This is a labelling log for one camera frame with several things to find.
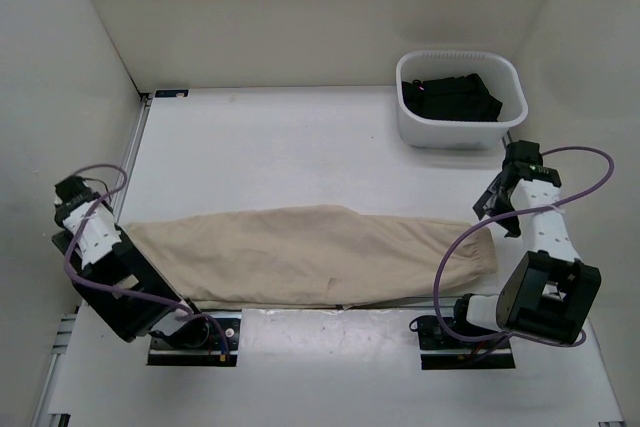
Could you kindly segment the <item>beige trousers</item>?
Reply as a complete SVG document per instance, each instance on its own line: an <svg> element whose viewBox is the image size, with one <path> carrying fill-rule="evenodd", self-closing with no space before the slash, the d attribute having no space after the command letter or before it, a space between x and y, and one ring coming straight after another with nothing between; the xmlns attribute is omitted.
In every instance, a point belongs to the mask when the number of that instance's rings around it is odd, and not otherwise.
<svg viewBox="0 0 640 427"><path fill-rule="evenodd" d="M202 309L352 307L459 289L498 267L489 229L320 205L136 222L125 231Z"/></svg>

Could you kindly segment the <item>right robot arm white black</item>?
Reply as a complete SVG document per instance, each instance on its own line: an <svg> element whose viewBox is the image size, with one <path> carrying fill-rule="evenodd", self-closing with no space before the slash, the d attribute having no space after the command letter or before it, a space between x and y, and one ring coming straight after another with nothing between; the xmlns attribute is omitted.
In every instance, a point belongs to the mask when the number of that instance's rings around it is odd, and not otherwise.
<svg viewBox="0 0 640 427"><path fill-rule="evenodd" d="M537 143L512 142L501 172L473 210L482 220L545 207L560 200L560 188L558 171L543 165ZM524 256L498 295L467 294L456 302L450 337L464 347L499 331L573 344L600 288L599 270L581 260L554 208L498 224L523 241Z"/></svg>

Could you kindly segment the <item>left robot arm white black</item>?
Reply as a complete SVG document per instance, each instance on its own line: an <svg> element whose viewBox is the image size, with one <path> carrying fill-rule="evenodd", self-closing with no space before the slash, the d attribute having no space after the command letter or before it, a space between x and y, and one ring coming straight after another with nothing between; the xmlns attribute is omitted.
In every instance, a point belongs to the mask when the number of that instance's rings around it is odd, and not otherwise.
<svg viewBox="0 0 640 427"><path fill-rule="evenodd" d="M52 236L52 243L61 253L66 253L82 217L99 198L99 193L77 175L57 183L55 193L54 222L60 231ZM105 201L87 221L71 253L70 264L86 281L163 297L184 307L188 305L116 224L113 210ZM173 348L188 349L202 346L210 334L209 322L196 313L184 314L165 304L126 296L119 291L100 291L76 281L72 285L126 342L150 335Z"/></svg>

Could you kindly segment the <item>black trousers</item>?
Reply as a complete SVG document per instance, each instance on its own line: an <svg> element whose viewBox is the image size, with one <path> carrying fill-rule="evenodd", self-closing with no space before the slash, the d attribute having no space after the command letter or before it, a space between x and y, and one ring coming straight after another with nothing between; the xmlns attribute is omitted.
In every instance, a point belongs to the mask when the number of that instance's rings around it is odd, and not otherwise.
<svg viewBox="0 0 640 427"><path fill-rule="evenodd" d="M503 103L495 98L477 73L460 77L401 83L410 112L437 121L497 122Z"/></svg>

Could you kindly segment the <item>white plastic basket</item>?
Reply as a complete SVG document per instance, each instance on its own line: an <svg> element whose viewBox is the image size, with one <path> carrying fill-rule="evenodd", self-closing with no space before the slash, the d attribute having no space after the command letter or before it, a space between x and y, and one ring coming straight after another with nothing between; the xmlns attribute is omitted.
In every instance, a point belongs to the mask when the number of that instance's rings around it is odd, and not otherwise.
<svg viewBox="0 0 640 427"><path fill-rule="evenodd" d="M502 102L495 122L431 120L412 113L405 105L402 83L438 80L476 73L490 94ZM396 65L397 121L402 140L413 147L486 150L499 144L506 133L522 124L529 108L518 72L506 58L482 51L418 50L400 58Z"/></svg>

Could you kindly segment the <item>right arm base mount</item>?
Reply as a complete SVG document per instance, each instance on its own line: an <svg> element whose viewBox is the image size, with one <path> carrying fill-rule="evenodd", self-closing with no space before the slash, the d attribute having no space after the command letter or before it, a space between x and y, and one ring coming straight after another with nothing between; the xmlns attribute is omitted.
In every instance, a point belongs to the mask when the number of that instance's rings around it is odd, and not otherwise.
<svg viewBox="0 0 640 427"><path fill-rule="evenodd" d="M409 323L418 337L421 369L500 370L516 367L509 340L466 342L451 337L434 315L423 315Z"/></svg>

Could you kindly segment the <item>black corner bracket label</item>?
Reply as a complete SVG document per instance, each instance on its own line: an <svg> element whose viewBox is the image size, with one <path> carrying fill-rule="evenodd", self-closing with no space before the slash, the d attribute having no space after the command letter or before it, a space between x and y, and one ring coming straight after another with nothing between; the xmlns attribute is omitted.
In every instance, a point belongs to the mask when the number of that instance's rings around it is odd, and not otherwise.
<svg viewBox="0 0 640 427"><path fill-rule="evenodd" d="M155 98L185 98L188 95L188 89L159 89L154 93Z"/></svg>

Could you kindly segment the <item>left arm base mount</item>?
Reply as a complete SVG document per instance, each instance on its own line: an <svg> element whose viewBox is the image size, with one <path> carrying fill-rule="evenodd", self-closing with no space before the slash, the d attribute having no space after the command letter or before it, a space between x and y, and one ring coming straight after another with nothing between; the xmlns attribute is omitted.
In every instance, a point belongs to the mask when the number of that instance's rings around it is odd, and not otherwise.
<svg viewBox="0 0 640 427"><path fill-rule="evenodd" d="M151 334L147 354L149 366L235 367L238 361L242 314L239 311L211 312L222 332L211 320L198 319L172 335Z"/></svg>

